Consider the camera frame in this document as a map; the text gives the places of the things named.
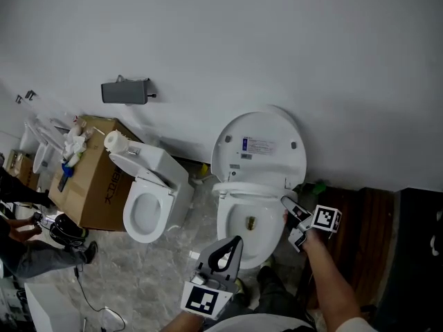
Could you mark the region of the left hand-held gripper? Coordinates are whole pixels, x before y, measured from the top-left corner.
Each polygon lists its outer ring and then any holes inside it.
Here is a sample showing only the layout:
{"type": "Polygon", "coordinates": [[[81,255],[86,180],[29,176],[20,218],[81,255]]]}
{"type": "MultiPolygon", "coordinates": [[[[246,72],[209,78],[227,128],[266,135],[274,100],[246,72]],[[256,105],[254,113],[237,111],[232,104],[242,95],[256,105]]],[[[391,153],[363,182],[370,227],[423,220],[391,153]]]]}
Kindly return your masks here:
{"type": "Polygon", "coordinates": [[[185,282],[181,297],[183,311],[218,320],[234,295],[235,283],[243,253],[241,236],[214,242],[201,251],[197,270],[185,282]]]}

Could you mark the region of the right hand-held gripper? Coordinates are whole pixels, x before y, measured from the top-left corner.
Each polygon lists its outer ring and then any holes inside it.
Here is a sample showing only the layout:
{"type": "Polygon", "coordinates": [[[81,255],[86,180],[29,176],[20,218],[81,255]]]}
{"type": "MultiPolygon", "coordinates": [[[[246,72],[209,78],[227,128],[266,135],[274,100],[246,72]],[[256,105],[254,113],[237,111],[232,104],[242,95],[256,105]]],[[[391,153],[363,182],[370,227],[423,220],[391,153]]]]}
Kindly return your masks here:
{"type": "Polygon", "coordinates": [[[291,231],[288,241],[297,252],[302,250],[307,231],[317,229],[332,234],[338,231],[342,217],[338,209],[317,205],[314,213],[311,213],[289,196],[283,196],[280,202],[289,212],[288,224],[291,231]]]}

